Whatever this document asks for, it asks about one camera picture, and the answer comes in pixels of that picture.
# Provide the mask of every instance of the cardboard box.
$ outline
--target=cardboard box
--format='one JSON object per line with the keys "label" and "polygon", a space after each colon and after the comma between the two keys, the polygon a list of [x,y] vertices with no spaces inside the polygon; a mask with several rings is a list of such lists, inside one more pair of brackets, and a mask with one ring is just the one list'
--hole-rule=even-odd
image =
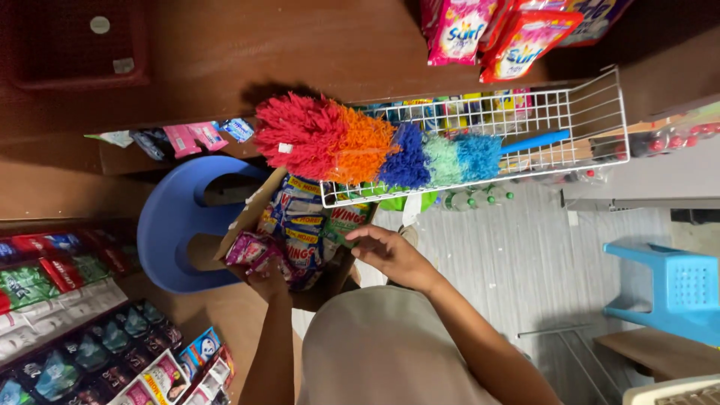
{"label": "cardboard box", "polygon": [[[214,260],[220,261],[224,265],[225,255],[228,253],[228,250],[230,250],[240,231],[255,231],[260,216],[265,210],[265,207],[270,203],[270,199],[275,190],[282,185],[282,180],[286,175],[287,170],[284,167],[276,169],[258,191],[248,199],[248,204],[243,212],[230,224],[228,232],[220,242],[220,247],[215,253]],[[377,204],[373,203],[372,210],[368,216],[368,223],[372,222],[376,211]],[[309,290],[290,292],[293,307],[316,312],[327,300],[340,293],[345,279],[348,277],[348,273],[355,263],[355,257],[350,253],[350,249],[344,246],[338,248],[336,256],[337,255],[341,256],[340,264],[336,266],[331,264],[326,265],[323,268],[323,274]],[[244,270],[229,270],[243,281],[248,281]]]}

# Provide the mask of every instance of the white wall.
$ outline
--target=white wall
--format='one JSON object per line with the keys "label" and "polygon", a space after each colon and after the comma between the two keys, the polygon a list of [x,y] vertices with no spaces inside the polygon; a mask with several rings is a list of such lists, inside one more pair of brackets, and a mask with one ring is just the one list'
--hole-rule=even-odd
{"label": "white wall", "polygon": [[720,136],[670,155],[630,159],[613,166],[604,186],[569,184],[564,193],[566,199],[720,197]]}

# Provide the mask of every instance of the person's right hand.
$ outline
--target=person's right hand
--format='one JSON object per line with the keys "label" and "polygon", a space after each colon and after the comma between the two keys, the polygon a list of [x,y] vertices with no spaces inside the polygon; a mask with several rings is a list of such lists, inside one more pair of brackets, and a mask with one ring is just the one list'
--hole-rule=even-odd
{"label": "person's right hand", "polygon": [[387,278],[427,294],[443,276],[398,232],[375,225],[365,225],[349,232],[345,239],[359,241],[351,252]]}

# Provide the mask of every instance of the metal stand leg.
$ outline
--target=metal stand leg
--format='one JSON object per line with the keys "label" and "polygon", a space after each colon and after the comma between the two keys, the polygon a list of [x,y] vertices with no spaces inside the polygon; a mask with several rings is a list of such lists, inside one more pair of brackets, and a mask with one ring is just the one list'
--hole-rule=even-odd
{"label": "metal stand leg", "polygon": [[595,381],[593,380],[593,378],[590,377],[588,370],[585,368],[584,365],[582,365],[580,358],[577,356],[575,351],[572,349],[572,346],[570,346],[570,343],[568,343],[567,339],[565,339],[565,336],[562,335],[563,332],[573,332],[575,334],[575,336],[577,336],[577,338],[582,342],[583,347],[585,347],[585,349],[593,357],[593,360],[595,361],[595,363],[603,371],[603,374],[605,374],[605,377],[608,378],[608,380],[613,385],[613,387],[618,391],[620,396],[622,396],[623,395],[622,391],[620,390],[618,385],[615,384],[615,381],[610,376],[610,373],[608,373],[608,371],[605,369],[605,367],[603,367],[603,364],[600,362],[600,360],[597,358],[597,356],[595,356],[595,353],[593,353],[593,351],[590,349],[590,346],[588,346],[588,344],[585,343],[585,340],[582,339],[582,336],[580,336],[579,330],[588,329],[593,326],[594,325],[592,325],[592,324],[581,324],[581,325],[572,325],[572,326],[565,326],[565,327],[558,327],[558,328],[551,328],[551,329],[542,329],[539,331],[532,331],[532,332],[523,332],[523,333],[518,333],[518,338],[522,339],[524,337],[542,336],[545,334],[556,334],[562,340],[562,343],[564,343],[565,347],[567,347],[567,349],[570,351],[572,358],[575,359],[575,362],[577,362],[577,364],[580,366],[580,368],[582,369],[582,372],[585,374],[586,377],[588,377],[590,384],[595,389],[595,392],[598,393],[598,396],[600,397],[600,399],[603,400],[603,403],[605,403],[605,405],[610,405],[610,402],[608,401],[608,399],[605,397],[603,392],[600,391],[600,388],[598,387],[597,384],[595,384]]}

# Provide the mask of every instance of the beige shirt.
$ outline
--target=beige shirt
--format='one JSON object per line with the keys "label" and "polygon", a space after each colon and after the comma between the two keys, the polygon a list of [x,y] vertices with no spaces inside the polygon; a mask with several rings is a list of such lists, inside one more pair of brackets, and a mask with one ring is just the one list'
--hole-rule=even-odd
{"label": "beige shirt", "polygon": [[340,294],[315,314],[297,403],[498,404],[470,375],[430,302],[390,286]]}

